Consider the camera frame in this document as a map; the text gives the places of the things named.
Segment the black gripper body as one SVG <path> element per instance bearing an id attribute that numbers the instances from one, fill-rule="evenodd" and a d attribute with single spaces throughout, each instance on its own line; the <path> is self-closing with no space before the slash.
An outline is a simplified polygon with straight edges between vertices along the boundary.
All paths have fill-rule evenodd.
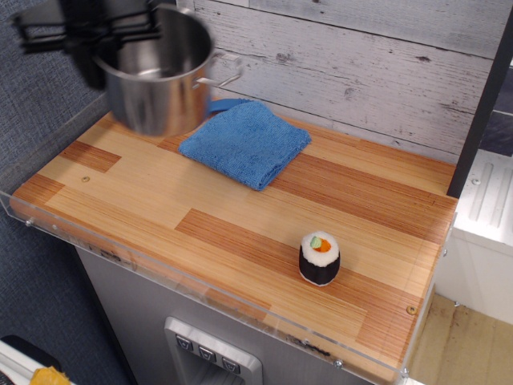
<path id="1" fill-rule="evenodd" d="M 105 88 L 98 51 L 160 36 L 153 1 L 45 1 L 10 22 L 24 53 L 63 51 L 93 89 Z"/>

